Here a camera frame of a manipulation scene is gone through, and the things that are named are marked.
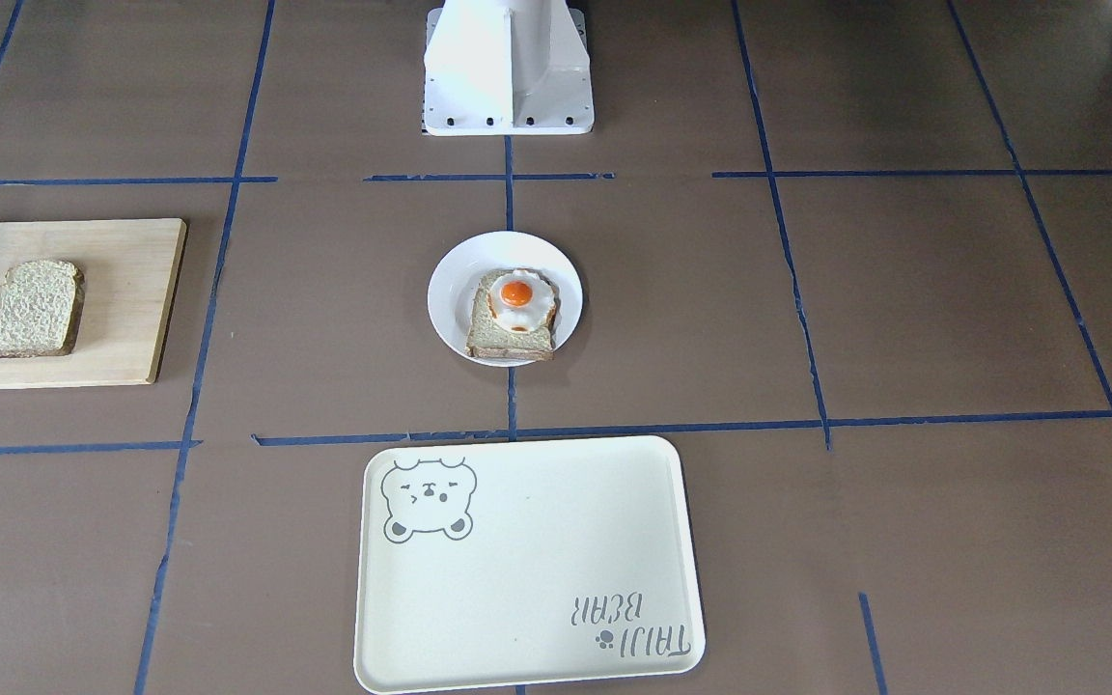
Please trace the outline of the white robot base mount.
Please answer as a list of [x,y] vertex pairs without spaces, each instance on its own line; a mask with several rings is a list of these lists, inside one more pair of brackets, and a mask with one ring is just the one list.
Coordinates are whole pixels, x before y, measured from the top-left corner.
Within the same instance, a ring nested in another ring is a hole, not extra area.
[[592,131],[586,18],[566,1],[446,1],[427,14],[421,127],[436,137]]

